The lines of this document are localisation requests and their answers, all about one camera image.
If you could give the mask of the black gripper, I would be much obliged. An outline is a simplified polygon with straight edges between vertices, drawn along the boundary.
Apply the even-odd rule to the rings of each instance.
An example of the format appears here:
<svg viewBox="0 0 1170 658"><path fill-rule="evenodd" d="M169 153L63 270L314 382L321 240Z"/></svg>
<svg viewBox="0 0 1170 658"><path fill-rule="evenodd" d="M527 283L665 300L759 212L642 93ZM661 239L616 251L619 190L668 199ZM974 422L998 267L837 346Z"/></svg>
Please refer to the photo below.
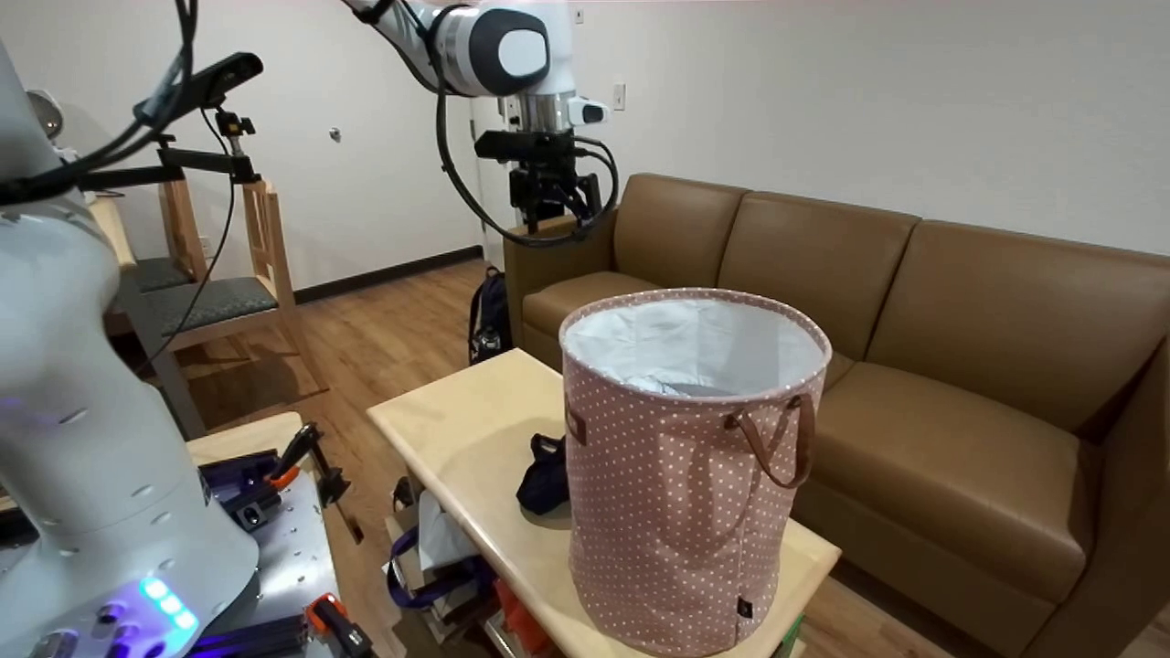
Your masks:
<svg viewBox="0 0 1170 658"><path fill-rule="evenodd" d="M509 165L509 205L532 229L559 217L600 217L600 181L578 171L587 150L573 133L483 133L476 153Z"/></svg>

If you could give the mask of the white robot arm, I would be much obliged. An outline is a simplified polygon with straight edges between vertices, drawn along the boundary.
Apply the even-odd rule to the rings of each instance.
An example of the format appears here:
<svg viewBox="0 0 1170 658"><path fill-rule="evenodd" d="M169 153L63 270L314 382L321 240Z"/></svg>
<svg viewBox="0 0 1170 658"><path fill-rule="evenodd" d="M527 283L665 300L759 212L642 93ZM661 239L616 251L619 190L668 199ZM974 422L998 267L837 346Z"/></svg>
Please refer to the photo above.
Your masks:
<svg viewBox="0 0 1170 658"><path fill-rule="evenodd" d="M522 139L573 142L573 10L569 0L441 5L344 0L436 94L537 104ZM0 652L76 643L115 602L125 652L182 658L249 590L259 544L204 490L161 392L115 351L102 314L122 267L81 182L129 158L129 139L179 119L194 93L199 0L176 0L179 49L135 120L63 162L0 61L0 479L36 541L0 580Z"/></svg>

